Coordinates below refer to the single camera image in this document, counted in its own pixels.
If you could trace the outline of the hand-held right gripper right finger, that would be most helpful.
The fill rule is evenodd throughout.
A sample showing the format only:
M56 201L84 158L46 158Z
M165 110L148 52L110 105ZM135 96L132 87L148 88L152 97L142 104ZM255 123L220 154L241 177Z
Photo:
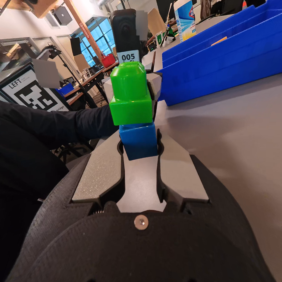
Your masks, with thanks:
M160 203L173 202L183 210L187 203L209 203L209 197L189 152L157 129L156 192Z

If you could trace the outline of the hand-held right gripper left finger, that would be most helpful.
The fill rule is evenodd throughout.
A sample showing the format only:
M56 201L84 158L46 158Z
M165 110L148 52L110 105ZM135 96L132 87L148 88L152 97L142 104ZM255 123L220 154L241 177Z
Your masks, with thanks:
M74 203L117 203L125 193L124 148L120 135L111 135L95 149L88 160L77 188Z

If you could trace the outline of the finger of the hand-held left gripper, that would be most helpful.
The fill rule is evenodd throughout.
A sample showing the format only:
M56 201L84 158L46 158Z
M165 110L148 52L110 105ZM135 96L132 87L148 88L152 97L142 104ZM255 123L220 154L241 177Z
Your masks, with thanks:
M110 77L105 77L103 79L103 87L104 87L104 92L107 96L108 102L110 103L113 97L113 87L112 87L112 82Z
M147 87L152 99L152 114L155 121L158 99L160 97L162 85L162 73L147 73Z

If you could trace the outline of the green two-stud block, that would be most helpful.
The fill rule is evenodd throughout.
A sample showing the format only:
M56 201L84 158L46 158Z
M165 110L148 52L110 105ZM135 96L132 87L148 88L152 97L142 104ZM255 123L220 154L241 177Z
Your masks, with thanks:
M145 67L140 62L124 62L110 75L113 97L109 103L114 125L151 123L152 98Z

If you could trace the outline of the blue single-stud block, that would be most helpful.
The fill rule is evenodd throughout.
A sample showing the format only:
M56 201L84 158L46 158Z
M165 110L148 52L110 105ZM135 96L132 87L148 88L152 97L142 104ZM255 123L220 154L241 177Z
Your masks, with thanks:
M120 125L119 135L129 161L158 155L154 122Z

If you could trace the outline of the blue plastic bin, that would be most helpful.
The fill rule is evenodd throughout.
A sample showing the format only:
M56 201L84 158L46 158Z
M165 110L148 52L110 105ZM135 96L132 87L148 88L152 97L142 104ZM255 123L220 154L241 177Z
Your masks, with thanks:
M158 100L167 106L281 73L282 1L250 6L164 51L162 66Z

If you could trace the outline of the orange single-stud block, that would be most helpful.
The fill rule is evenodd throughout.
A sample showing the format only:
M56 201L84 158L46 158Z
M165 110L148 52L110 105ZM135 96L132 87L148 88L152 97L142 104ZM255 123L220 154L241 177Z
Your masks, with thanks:
M213 44L211 44L211 46L214 46L214 45L216 45L216 44L218 44L218 43L220 43L220 42L222 42L222 41L224 41L226 39L227 39L227 36L225 36L225 37L221 38L220 40L214 42Z

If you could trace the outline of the person's left forearm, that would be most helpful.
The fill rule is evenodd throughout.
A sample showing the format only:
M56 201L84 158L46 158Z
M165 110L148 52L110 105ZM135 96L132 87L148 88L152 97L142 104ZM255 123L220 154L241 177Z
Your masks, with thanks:
M1 139L29 136L55 149L60 145L111 136L114 125L110 107L79 111L44 111L1 101Z

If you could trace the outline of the wooden-top background desk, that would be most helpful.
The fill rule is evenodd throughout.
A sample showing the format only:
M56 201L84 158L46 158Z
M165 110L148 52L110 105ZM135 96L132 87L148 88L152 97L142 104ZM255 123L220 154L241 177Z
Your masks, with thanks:
M102 68L98 72L94 73L93 76L87 78L83 83L82 86L86 92L89 92L94 86L97 87L98 91L100 92L103 100L106 101L108 104L108 98L102 88L102 80L105 78L105 74L111 72L116 66L119 65L118 61L115 61L112 65L108 68ZM69 93L65 94L64 97L66 98L66 102L71 107L72 111L76 111L81 106L86 106L87 101L84 97L84 93L80 87L76 87L75 89L71 90Z

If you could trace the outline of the red storage bin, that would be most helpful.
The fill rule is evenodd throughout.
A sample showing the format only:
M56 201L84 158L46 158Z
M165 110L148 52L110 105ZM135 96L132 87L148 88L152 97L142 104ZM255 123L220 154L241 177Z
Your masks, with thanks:
M114 55L111 53L111 54L108 54L108 55L103 55L102 58L102 64L105 68L108 68L110 67L111 65L113 65L116 61Z

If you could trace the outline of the small green sign stand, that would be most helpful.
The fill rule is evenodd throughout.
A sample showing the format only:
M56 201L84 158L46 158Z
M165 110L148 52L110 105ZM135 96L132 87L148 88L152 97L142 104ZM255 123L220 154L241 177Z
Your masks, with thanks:
M155 35L156 39L156 47L165 47L166 45L170 44L171 42L174 42L176 40L174 33L172 30L167 30L164 33L159 32Z

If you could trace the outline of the small blue bin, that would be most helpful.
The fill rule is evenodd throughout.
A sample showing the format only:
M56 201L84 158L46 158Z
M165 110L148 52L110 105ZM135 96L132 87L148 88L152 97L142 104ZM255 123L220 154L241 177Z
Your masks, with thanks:
M74 87L72 86L71 83L66 84L60 89L55 89L62 97L64 97L66 94L74 90Z

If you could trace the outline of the wipes canister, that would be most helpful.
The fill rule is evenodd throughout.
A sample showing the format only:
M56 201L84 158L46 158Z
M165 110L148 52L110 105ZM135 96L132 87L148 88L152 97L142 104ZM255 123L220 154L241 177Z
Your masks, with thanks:
M192 0L178 0L174 3L178 35L180 42L196 35L195 14Z

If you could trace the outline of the black-framed marker sign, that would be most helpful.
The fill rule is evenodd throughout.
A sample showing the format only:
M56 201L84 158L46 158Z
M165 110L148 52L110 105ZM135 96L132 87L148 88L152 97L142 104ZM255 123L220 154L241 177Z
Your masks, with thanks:
M31 62L25 64L0 83L1 97L44 111L72 111L70 105L56 89L41 87Z

